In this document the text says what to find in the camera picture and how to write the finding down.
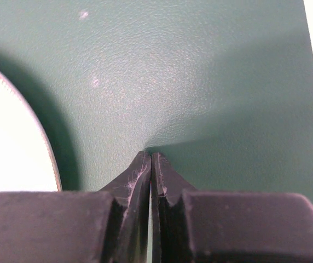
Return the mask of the grey-blue round plate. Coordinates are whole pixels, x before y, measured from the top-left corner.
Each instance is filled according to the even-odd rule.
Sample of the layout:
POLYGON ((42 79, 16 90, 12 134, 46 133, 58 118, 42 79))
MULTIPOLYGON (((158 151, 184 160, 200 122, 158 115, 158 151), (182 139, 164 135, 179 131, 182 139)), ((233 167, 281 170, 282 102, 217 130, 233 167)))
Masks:
POLYGON ((61 190, 55 156, 38 117, 0 72, 0 192, 61 190))

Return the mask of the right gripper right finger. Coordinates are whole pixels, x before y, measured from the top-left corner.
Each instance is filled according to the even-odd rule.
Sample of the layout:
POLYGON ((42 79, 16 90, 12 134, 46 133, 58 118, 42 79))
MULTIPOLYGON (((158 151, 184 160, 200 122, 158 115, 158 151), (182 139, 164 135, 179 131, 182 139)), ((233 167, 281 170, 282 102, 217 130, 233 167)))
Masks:
POLYGON ((153 262, 313 262, 313 205, 297 193, 201 191, 152 154, 153 262))

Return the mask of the dark green placemat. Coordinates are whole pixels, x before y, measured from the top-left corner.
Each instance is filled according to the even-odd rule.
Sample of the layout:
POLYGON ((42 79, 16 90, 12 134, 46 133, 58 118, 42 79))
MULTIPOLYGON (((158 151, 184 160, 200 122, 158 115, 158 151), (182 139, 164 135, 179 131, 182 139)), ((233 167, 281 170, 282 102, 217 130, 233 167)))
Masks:
POLYGON ((0 71, 65 190, 99 190, 146 150, 200 190, 313 203, 303 1, 0 1, 0 71))

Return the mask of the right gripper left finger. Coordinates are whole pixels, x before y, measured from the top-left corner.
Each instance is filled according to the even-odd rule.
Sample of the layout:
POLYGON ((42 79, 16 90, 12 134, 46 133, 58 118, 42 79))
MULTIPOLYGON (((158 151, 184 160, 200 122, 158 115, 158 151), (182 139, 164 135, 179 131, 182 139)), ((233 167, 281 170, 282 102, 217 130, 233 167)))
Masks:
POLYGON ((0 262, 145 262, 151 157, 97 192, 0 192, 0 262))

